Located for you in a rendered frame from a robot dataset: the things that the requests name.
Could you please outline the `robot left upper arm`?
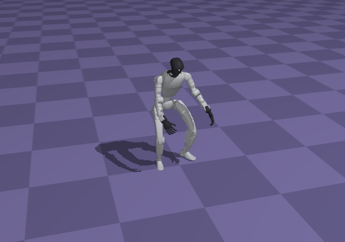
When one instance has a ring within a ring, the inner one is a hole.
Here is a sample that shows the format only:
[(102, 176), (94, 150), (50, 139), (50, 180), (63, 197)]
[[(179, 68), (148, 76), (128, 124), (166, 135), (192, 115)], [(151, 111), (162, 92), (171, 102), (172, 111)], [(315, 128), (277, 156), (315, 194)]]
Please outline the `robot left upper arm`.
[(200, 93), (199, 93), (199, 90), (195, 88), (195, 83), (194, 83), (191, 75), (188, 72), (183, 72), (183, 75), (184, 75), (184, 79), (186, 80), (188, 87), (191, 90), (191, 95), (193, 97), (198, 96)]

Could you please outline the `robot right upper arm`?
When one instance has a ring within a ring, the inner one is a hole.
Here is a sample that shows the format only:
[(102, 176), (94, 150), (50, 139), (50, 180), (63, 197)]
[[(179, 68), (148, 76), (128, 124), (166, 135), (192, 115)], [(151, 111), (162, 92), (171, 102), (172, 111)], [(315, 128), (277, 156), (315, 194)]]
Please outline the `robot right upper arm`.
[(164, 82), (164, 75), (158, 75), (154, 78), (154, 84), (155, 84), (155, 97), (158, 98), (158, 103), (163, 102), (163, 97), (161, 97), (161, 91), (162, 91), (162, 83)]

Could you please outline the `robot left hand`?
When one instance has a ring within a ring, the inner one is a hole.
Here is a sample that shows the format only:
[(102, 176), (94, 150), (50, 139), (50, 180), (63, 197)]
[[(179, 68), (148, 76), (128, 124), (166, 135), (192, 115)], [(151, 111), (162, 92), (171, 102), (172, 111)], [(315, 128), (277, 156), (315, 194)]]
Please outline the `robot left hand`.
[(213, 115), (212, 115), (212, 112), (211, 112), (211, 109), (209, 108), (209, 106), (205, 106), (205, 109), (206, 109), (206, 113), (208, 113), (210, 119), (211, 119), (211, 126), (214, 124), (214, 119), (213, 119)]

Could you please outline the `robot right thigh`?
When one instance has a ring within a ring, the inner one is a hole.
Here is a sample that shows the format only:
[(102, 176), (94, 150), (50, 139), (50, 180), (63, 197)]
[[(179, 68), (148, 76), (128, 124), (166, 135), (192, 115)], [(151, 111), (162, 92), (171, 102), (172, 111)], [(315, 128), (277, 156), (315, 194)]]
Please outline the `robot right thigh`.
[(153, 113), (153, 122), (155, 125), (155, 131), (156, 131), (156, 139), (158, 141), (158, 144), (164, 144), (164, 136), (163, 136), (163, 124), (157, 117), (157, 112), (155, 105), (153, 105), (151, 112)]

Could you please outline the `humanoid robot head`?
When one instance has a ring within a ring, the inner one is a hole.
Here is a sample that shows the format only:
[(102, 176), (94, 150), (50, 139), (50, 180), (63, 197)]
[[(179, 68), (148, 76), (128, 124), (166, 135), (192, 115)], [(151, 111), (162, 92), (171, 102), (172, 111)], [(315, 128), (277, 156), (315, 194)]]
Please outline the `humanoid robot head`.
[(169, 74), (173, 78), (178, 77), (182, 69), (184, 69), (183, 62), (181, 61), (180, 58), (172, 58), (172, 60), (170, 61), (170, 65), (171, 65), (171, 70), (168, 70), (167, 74), (169, 73), (173, 74), (173, 75)]

